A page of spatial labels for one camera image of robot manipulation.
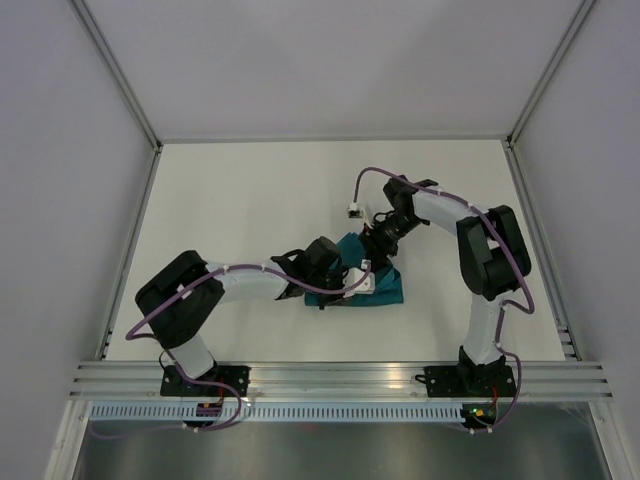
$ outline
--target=white wall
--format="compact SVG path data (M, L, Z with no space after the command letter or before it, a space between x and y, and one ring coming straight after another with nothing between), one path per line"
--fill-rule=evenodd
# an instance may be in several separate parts
M640 452L640 2L599 2L519 151L583 354Z
M579 0L88 0L161 138L503 135Z
M64 0L0 2L0 478L42 476L150 148Z

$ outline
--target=white tabletop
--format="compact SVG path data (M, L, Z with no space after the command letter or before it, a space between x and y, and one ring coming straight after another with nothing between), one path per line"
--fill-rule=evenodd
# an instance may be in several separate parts
M127 342L142 315L138 289L184 250L207 260L259 262L324 235L337 242L353 228L347 206L358 172L375 165L431 178L470 202L511 206L525 235L527 277L536 312L510 309L503 345L523 360L563 360L527 226L502 147L494 140L282 142L165 145L144 216L107 358L155 360L152 340ZM360 201L387 211L387 181L365 175ZM223 304L200 333L222 361L457 360L471 294L455 238L418 227L400 242L394 264L405 303L385 307L305 307L302 298Z

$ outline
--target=teal cloth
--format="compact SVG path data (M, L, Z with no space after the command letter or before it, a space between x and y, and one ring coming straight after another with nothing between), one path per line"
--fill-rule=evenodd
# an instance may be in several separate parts
M357 233L348 233L338 242L342 264L355 268L365 256L364 247ZM370 295L356 294L338 305L343 307L376 307L380 305L392 305L404 303L402 294L402 277L400 272L390 266L375 273L376 289ZM318 306L318 296L313 293L305 293L304 304L309 307Z

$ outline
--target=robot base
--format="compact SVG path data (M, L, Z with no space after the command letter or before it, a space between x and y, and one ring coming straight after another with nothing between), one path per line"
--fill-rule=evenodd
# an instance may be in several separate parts
M504 356L487 365L475 365L462 347L457 365L426 366L424 376L416 380L426 385L427 395L432 398L492 398L494 388L500 398L516 393L513 370Z
M214 367L207 373L198 378L204 382L220 382L226 383L230 387L236 389L241 397L247 396L247 388L249 387L249 370L245 365L219 365ZM182 379L176 367L167 366L162 377L162 386L160 387L160 396L162 397L220 397L220 389L209 385L193 385Z

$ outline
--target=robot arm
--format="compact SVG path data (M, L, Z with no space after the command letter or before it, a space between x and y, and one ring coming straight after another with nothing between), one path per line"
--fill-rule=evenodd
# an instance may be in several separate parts
M258 265L246 268L256 265L206 262L191 250L180 254L136 294L138 307L145 316L150 315L185 286L211 272L224 271L185 293L149 321L156 340L190 378L202 376L215 365L198 331L219 304L301 296L303 288L287 278L324 290L350 287L344 295L372 293L375 286L373 275L366 272L368 263L363 262L362 270L343 267L340 250L326 237L314 240L304 251L293 250Z
M437 184L423 180L418 185L434 190ZM513 269L504 252L499 247L492 248L481 219L465 205L397 179L387 182L384 193L394 207L393 213L365 226L360 235L374 271L388 264L389 257L398 251L398 240L420 224L434 223L458 240L460 272L472 293L469 330L459 352L459 374L468 391L478 391L476 387L486 384L504 366L505 358L495 345L495 335L503 302L519 288ZM528 275L531 261L513 210L504 205L476 208L505 241L522 275ZM352 205L351 210L361 211L357 205Z

